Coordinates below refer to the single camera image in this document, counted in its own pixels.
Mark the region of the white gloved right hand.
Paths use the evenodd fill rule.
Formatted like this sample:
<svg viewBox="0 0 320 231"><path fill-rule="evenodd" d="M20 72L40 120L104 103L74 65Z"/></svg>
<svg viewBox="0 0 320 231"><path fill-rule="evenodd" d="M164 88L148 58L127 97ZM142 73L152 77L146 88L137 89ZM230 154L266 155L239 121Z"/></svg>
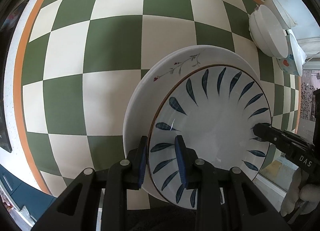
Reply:
<svg viewBox="0 0 320 231"><path fill-rule="evenodd" d="M302 215L311 213L319 204L319 185L314 185L308 180L307 172L298 168L292 176L289 189L282 201L280 214L282 217L291 214L299 200L307 201L308 204L301 212Z"/></svg>

